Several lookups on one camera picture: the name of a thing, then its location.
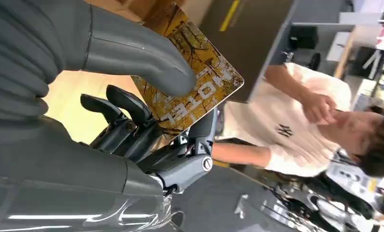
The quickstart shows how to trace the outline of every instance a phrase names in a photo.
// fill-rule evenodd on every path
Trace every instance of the desk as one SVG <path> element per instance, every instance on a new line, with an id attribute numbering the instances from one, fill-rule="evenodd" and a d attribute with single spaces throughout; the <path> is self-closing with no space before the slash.
<path id="1" fill-rule="evenodd" d="M 347 62 L 348 62 L 350 54 L 352 52 L 353 42 L 354 42 L 355 38 L 356 38 L 356 30 L 353 30 L 352 34 L 350 35 L 349 40 L 347 41 L 346 46 L 344 47 L 343 53 L 340 57 L 340 61 L 337 64 L 336 71 L 333 75 L 335 78 L 338 78 L 338 79 L 343 78 L 343 75 L 344 75 L 345 70 L 346 70 Z"/>
<path id="2" fill-rule="evenodd" d="M 266 68 L 285 61 L 296 5 L 297 0 L 214 0 L 199 28 L 245 79 L 230 100 L 247 102 Z"/>

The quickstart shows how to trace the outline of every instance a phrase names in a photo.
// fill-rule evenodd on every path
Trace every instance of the gray floor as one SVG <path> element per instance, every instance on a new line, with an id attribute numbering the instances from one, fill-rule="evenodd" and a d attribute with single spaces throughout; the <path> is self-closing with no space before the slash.
<path id="1" fill-rule="evenodd" d="M 246 216 L 240 219 L 234 210 L 245 193 L 252 208 L 246 207 Z M 173 207 L 185 212 L 184 232 L 293 232 L 260 211 L 265 200 L 276 202 L 259 184 L 230 169 L 214 167 L 183 195 L 175 195 Z M 159 231 L 173 229 L 168 226 Z"/>

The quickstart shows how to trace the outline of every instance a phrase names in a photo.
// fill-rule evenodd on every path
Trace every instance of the white t-shirt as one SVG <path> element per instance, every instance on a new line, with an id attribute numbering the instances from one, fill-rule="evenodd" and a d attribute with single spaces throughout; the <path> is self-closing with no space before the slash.
<path id="1" fill-rule="evenodd" d="M 293 78 L 312 92 L 330 96 L 341 111 L 350 110 L 351 91 L 343 81 L 308 68 L 286 64 Z M 324 138 L 306 119 L 302 105 L 263 82 L 247 104 L 228 102 L 224 131 L 219 139 L 238 138 L 266 146 L 272 157 L 266 169 L 298 176 L 324 171 L 338 145 Z"/>

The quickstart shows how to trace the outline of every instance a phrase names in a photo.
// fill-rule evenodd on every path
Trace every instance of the black robotic finger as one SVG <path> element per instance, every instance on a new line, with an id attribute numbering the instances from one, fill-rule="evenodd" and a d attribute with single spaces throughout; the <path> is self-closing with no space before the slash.
<path id="1" fill-rule="evenodd" d="M 215 139 L 218 108 L 215 107 L 203 118 L 196 122 L 189 130 L 188 137 L 195 142 L 195 155 L 212 154 L 212 145 Z"/>
<path id="2" fill-rule="evenodd" d="M 152 112 L 147 105 L 134 94 L 113 85 L 106 88 L 106 97 L 115 106 L 122 108 L 131 115 L 132 121 L 143 125 L 153 119 Z"/>
<path id="3" fill-rule="evenodd" d="M 91 112 L 101 113 L 108 123 L 123 116 L 123 113 L 109 101 L 87 94 L 81 94 L 81 105 Z"/>

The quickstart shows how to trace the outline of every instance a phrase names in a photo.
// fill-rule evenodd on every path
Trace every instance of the man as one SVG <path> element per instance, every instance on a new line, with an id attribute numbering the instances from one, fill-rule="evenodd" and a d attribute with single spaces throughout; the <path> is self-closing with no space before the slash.
<path id="1" fill-rule="evenodd" d="M 270 66 L 267 83 L 248 104 L 228 102 L 217 160 L 271 171 L 315 176 L 344 148 L 369 175 L 384 176 L 384 116 L 350 112 L 351 92 L 341 80 L 287 63 Z"/>

